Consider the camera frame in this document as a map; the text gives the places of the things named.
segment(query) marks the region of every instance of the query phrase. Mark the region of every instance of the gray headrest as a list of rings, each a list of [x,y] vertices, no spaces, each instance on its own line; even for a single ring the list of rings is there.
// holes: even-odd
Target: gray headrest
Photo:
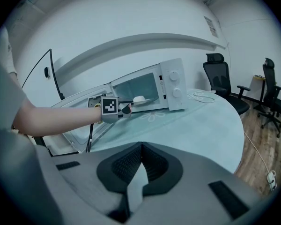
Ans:
[[[206,53],[208,63],[221,63],[224,62],[224,56],[220,53]]]
[[[273,60],[271,60],[269,58],[266,58],[266,61],[265,61],[264,65],[265,65],[266,68],[274,68],[275,67],[275,64],[274,64]]]

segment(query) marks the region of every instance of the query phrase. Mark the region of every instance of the wooden floor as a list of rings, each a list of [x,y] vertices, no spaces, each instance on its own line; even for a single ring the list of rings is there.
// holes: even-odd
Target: wooden floor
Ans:
[[[268,169],[276,171],[276,181],[279,186],[281,185],[281,136],[277,138],[277,130],[272,122],[262,129],[261,124],[265,123],[266,118],[257,117],[258,111],[252,108],[256,103],[245,101],[250,104],[250,109],[241,115],[244,131],[258,149]],[[266,168],[246,136],[242,159],[235,174],[258,191],[262,197],[270,193]]]

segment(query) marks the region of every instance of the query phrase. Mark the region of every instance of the microwave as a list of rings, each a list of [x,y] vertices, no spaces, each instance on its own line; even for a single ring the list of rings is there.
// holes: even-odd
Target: microwave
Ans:
[[[186,83],[183,63],[180,58],[155,64],[127,74],[107,84],[72,95],[53,107],[88,107],[89,98],[102,95],[120,97],[132,101],[134,97],[144,96],[147,103],[133,106],[132,112],[142,112],[168,108],[170,111],[186,108]],[[113,124],[94,124],[93,144],[103,136]],[[86,149],[89,125],[66,133],[63,136],[78,152]]]

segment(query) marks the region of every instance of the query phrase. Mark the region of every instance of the black office chair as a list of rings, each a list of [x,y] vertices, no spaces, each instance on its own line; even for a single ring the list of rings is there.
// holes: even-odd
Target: black office chair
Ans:
[[[261,125],[261,128],[264,128],[264,126],[267,123],[273,122],[279,132],[277,134],[277,137],[280,137],[281,121],[275,118],[275,113],[281,114],[281,100],[277,98],[281,90],[281,87],[276,86],[274,62],[271,59],[266,58],[266,61],[264,65],[262,65],[262,67],[263,67],[264,75],[266,77],[266,86],[267,86],[267,92],[266,95],[264,96],[263,102],[265,106],[271,109],[271,111],[268,112],[268,114],[259,112],[258,117],[260,117],[261,115],[267,118],[265,124]]]
[[[210,82],[211,90],[215,90],[216,94],[226,99],[238,112],[243,114],[250,106],[241,100],[244,90],[250,91],[251,89],[243,86],[240,88],[238,97],[231,96],[231,84],[229,79],[229,67],[224,62],[224,56],[220,53],[207,53],[207,62],[203,63],[203,68],[207,74]]]

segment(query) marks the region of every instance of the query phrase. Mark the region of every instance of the power outlet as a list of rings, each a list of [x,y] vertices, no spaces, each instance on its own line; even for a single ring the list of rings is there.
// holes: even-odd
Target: power outlet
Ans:
[[[267,182],[270,185],[271,191],[274,191],[277,188],[277,183],[276,183],[276,173],[271,171],[267,175]]]

